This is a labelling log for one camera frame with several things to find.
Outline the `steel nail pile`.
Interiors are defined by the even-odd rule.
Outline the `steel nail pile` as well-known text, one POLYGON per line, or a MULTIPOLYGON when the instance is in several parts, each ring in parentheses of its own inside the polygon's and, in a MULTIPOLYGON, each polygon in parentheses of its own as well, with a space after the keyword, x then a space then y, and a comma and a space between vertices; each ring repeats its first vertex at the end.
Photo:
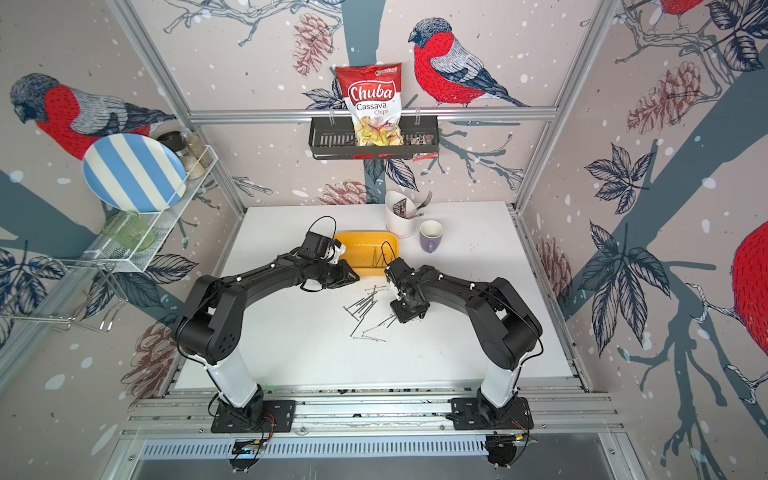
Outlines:
POLYGON ((384 285, 374 285, 372 288, 365 291, 365 295, 353 302, 350 305, 344 305, 343 310, 354 320, 355 326, 352 332, 349 334, 350 338, 354 338, 361 325, 365 321, 366 316, 377 305, 377 296, 387 292, 388 288, 384 285))

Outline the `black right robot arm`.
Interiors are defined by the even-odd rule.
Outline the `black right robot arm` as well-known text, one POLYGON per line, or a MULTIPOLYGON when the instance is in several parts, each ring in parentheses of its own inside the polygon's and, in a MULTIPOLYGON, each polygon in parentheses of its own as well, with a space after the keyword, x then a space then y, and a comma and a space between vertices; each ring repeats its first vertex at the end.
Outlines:
POLYGON ((430 265, 413 268, 400 257, 384 273, 395 290, 390 308, 399 322, 425 318, 434 303, 469 318, 489 360, 478 391, 478 413, 489 425, 510 417, 524 364, 544 352, 543 327, 512 284, 501 277, 464 280, 430 265))

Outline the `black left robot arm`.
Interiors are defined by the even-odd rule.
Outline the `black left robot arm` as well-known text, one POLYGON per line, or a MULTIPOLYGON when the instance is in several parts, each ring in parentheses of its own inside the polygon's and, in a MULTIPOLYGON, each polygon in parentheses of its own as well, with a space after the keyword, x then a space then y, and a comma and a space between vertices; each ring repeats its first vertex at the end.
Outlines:
POLYGON ((213 380, 223 404, 258 418, 263 392, 251 377, 239 349, 246 310, 283 289, 314 281, 321 291, 346 287, 360 276, 341 256, 338 240, 309 231, 303 243, 268 264, 247 272, 200 277, 177 321, 174 340, 179 352, 201 364, 213 380))

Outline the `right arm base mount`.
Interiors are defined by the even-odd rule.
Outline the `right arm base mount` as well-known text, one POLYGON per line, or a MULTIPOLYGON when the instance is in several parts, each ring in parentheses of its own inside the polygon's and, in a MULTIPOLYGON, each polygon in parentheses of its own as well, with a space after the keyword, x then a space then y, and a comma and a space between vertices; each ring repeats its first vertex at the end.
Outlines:
POLYGON ((534 427, 528 400, 516 396, 503 407, 495 407, 482 395, 451 400, 446 416, 455 430, 530 430, 534 427))

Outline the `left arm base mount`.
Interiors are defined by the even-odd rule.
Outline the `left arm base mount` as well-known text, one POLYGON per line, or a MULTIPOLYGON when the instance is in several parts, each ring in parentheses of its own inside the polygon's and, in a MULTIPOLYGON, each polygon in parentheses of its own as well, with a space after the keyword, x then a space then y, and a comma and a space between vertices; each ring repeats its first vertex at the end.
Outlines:
POLYGON ((296 402, 256 399, 246 407, 219 403, 210 428, 216 434, 287 433, 292 429, 296 402))

